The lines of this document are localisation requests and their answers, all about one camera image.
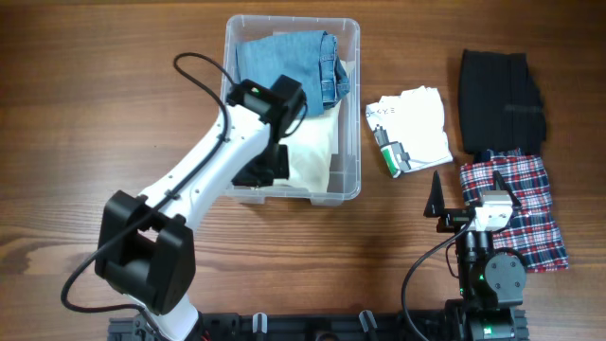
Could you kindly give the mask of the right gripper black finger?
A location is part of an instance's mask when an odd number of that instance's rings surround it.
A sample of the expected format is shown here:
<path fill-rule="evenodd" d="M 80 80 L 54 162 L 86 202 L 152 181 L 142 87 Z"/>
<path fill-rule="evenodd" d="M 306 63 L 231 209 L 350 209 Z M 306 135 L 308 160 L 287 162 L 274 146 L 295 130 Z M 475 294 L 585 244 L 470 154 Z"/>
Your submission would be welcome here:
<path fill-rule="evenodd" d="M 444 214 L 445 203 L 442 192 L 441 181 L 437 170 L 433 173 L 432 186 L 430 194 L 423 211 L 423 216 L 426 218 L 436 218 Z"/>
<path fill-rule="evenodd" d="M 521 202 L 514 195 L 511 187 L 505 181 L 505 179 L 503 178 L 503 176 L 501 175 L 501 173 L 498 170 L 495 170 L 492 173 L 492 179 L 493 179 L 494 189 L 495 190 L 505 191 L 507 193 L 510 201 L 511 201 L 511 204 L 512 204 L 513 208 L 521 208 L 522 207 Z"/>

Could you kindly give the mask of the cream cloth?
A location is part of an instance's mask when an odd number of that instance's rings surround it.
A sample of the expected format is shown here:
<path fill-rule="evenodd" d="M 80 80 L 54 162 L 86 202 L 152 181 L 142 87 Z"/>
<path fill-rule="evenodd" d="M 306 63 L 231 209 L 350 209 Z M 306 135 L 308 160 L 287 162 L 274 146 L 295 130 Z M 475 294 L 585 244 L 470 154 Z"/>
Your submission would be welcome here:
<path fill-rule="evenodd" d="M 330 182 L 330 163 L 338 152 L 337 132 L 343 101 L 321 116 L 306 117 L 297 131 L 280 141 L 288 147 L 289 178 L 276 179 L 274 187 L 303 188 L 326 192 Z"/>

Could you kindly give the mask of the blue jeans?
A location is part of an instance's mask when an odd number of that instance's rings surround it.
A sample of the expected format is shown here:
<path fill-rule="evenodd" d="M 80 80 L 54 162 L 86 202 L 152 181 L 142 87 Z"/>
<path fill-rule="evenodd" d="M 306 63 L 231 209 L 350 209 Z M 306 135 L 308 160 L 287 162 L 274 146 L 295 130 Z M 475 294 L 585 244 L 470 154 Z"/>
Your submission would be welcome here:
<path fill-rule="evenodd" d="M 338 39 L 324 30 L 298 31 L 240 43 L 239 76 L 269 88 L 287 76 L 302 85 L 308 115 L 319 117 L 350 92 L 350 81 L 338 55 Z"/>

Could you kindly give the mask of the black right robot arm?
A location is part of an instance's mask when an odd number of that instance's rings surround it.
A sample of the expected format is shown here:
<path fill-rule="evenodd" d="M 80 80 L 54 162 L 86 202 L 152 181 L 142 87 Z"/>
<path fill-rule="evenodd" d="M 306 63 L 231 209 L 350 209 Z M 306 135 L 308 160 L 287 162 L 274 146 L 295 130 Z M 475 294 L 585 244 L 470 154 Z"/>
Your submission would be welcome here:
<path fill-rule="evenodd" d="M 509 340 L 529 338 L 523 290 L 526 261 L 509 247 L 497 247 L 493 235 L 506 229 L 521 202 L 498 171 L 492 173 L 493 188 L 480 194 L 478 203 L 465 208 L 447 208 L 439 175 L 433 175 L 424 210 L 437 218 L 437 232 L 459 236 L 452 245 L 457 261 L 460 299 L 444 308 L 442 334 L 450 340 Z"/>

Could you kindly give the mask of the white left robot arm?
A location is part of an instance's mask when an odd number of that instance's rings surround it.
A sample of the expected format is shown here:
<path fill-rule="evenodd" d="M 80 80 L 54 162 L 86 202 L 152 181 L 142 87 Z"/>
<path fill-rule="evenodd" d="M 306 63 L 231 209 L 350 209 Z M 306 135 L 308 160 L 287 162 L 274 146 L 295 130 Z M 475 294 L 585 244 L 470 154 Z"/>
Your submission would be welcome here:
<path fill-rule="evenodd" d="M 288 174 L 280 145 L 300 107 L 223 107 L 215 126 L 164 177 L 139 195 L 115 193 L 105 205 L 95 272 L 136 308 L 164 340 L 197 335 L 200 314 L 188 288 L 196 272 L 194 234 L 224 189 Z"/>

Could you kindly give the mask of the red plaid folded shirt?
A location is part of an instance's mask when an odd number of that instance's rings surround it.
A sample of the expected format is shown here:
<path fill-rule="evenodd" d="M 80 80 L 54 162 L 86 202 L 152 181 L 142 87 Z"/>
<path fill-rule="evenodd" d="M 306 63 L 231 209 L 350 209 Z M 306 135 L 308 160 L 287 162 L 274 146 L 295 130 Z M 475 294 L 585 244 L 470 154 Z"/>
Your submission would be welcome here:
<path fill-rule="evenodd" d="M 493 235 L 494 246 L 511 248 L 524 256 L 526 270 L 544 273 L 565 270 L 569 258 L 561 231 L 553 217 L 553 200 L 544 162 L 539 155 L 521 150 L 480 153 L 480 160 L 459 169 L 463 199 L 477 202 L 481 194 L 494 188 L 494 172 L 499 172 L 521 203 L 508 227 Z"/>

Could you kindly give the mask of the black folded garment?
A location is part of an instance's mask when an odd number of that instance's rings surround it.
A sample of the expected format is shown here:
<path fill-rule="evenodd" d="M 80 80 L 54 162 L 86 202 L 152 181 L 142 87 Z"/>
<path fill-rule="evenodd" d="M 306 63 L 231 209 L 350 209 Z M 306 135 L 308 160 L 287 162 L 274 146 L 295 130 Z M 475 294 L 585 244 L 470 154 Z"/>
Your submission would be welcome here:
<path fill-rule="evenodd" d="M 539 154 L 546 141 L 544 103 L 525 53 L 466 49 L 462 55 L 458 113 L 463 149 L 519 149 Z"/>

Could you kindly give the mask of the white printed t-shirt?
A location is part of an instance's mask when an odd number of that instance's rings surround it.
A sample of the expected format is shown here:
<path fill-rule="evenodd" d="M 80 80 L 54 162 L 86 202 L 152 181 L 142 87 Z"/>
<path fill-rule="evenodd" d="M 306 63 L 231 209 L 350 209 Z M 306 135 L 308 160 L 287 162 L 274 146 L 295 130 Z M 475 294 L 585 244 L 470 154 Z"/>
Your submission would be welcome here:
<path fill-rule="evenodd" d="M 444 106 L 434 87 L 383 96 L 366 106 L 365 118 L 394 178 L 454 160 L 444 130 Z"/>

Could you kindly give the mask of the clear plastic storage bin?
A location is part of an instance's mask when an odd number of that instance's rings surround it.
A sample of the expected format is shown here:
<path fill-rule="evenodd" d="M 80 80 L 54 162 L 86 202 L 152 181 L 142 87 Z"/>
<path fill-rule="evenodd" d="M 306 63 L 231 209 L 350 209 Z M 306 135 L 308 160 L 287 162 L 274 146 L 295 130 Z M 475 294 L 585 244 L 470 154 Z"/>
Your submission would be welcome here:
<path fill-rule="evenodd" d="M 361 190 L 360 138 L 360 27 L 350 18 L 313 18 L 269 15 L 234 15 L 226 24 L 223 66 L 235 81 L 240 79 L 236 45 L 287 32 L 325 30 L 337 38 L 340 60 L 345 64 L 350 91 L 340 101 L 331 142 L 329 183 L 326 191 L 293 187 L 243 188 L 228 186 L 224 195 L 241 203 L 264 204 L 267 198 L 308 199 L 314 206 L 339 206 Z"/>

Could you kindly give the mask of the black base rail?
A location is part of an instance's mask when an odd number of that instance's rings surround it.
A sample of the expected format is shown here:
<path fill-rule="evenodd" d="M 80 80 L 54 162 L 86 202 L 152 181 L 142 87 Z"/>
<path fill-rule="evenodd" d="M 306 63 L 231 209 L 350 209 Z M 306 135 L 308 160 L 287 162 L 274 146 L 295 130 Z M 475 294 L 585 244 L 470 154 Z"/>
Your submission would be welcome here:
<path fill-rule="evenodd" d="M 413 311 L 409 327 L 404 314 L 268 315 L 202 314 L 187 340 L 527 340 L 526 313 L 497 311 L 481 317 L 455 311 Z"/>

